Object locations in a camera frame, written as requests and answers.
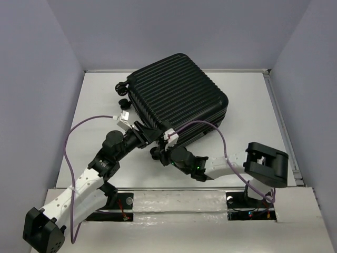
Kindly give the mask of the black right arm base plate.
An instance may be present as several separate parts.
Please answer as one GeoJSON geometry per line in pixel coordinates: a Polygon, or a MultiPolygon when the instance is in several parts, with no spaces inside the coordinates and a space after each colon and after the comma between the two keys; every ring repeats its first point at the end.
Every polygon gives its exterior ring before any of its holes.
{"type": "Polygon", "coordinates": [[[251,199],[245,192],[227,192],[227,218],[229,221],[276,221],[274,205],[266,200],[251,199]]]}

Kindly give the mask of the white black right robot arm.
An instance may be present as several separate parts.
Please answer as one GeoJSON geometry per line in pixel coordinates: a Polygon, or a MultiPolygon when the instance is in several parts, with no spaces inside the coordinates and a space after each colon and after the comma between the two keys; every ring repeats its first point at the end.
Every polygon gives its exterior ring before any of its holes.
{"type": "Polygon", "coordinates": [[[195,156],[185,147],[162,149],[155,155],[163,166],[171,164],[199,182],[238,176],[246,187],[242,200],[249,207],[263,200],[274,204],[276,189],[288,186],[288,154],[257,142],[243,152],[217,158],[195,156]]]}

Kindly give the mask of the black ribbed hard suitcase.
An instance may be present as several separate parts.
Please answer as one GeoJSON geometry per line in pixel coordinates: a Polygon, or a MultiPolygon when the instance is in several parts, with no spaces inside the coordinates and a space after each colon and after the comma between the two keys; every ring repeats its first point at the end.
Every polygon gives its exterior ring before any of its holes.
{"type": "Polygon", "coordinates": [[[127,95],[144,125],[178,130],[177,147],[186,147],[219,127],[226,115],[227,95],[185,54],[176,53],[131,73],[116,84],[127,95]]]}

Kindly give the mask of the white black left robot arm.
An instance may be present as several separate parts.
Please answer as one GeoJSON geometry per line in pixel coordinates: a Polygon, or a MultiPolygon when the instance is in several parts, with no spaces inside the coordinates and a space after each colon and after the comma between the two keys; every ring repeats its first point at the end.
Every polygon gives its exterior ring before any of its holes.
{"type": "Polygon", "coordinates": [[[101,208],[116,204],[117,189],[108,181],[120,168],[120,161],[136,148],[144,148],[162,137],[160,129],[139,122],[125,133],[109,132],[102,148],[71,185],[50,203],[32,208],[25,217],[23,239],[37,252],[58,252],[75,226],[101,208]]]}

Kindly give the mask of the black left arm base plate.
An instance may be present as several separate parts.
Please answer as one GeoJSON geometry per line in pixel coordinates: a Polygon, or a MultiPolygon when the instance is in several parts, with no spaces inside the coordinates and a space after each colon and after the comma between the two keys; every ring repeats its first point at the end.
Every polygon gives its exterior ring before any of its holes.
{"type": "Polygon", "coordinates": [[[115,197],[109,197],[106,205],[89,215],[86,221],[132,222],[133,203],[134,193],[120,192],[115,197]]]}

